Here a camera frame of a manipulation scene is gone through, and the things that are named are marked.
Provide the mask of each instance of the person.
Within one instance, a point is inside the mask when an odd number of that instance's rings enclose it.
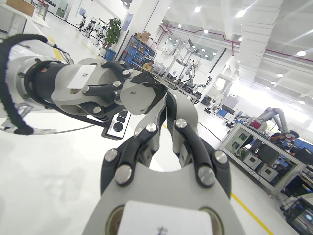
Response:
[[[153,60],[150,60],[149,63],[143,64],[142,67],[143,67],[144,69],[147,69],[148,71],[151,71],[153,64],[154,64],[154,61],[153,61]]]

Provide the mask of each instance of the black cable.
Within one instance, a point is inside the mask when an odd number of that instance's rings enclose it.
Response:
[[[8,114],[11,123],[17,127],[17,130],[15,130],[14,133],[23,135],[33,134],[34,130],[23,121],[23,118],[20,116],[17,109],[15,108],[5,79],[11,48],[22,41],[28,40],[39,40],[43,43],[50,45],[53,48],[59,49],[56,44],[53,44],[45,36],[41,36],[38,34],[17,34],[15,36],[4,39],[3,42],[0,44],[0,100],[3,104],[4,110]]]

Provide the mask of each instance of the white label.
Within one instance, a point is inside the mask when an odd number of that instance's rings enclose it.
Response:
[[[96,66],[81,66],[74,78],[71,80],[69,85],[67,86],[68,89],[82,89],[85,87],[88,79],[90,78],[91,74],[95,70]]]
[[[118,235],[213,235],[208,213],[129,201]]]

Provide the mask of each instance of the computer monitor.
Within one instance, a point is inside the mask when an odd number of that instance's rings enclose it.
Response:
[[[257,155],[259,159],[265,162],[267,165],[272,165],[279,157],[279,152],[267,144],[262,144],[260,146],[260,150],[257,152]]]

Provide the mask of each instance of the sign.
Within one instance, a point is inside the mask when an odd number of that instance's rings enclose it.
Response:
[[[128,29],[133,17],[134,17],[133,14],[127,14],[126,19],[125,19],[123,26],[122,26],[122,30],[126,31]]]
[[[78,14],[81,16],[84,16],[85,13],[86,13],[86,10],[81,7]]]

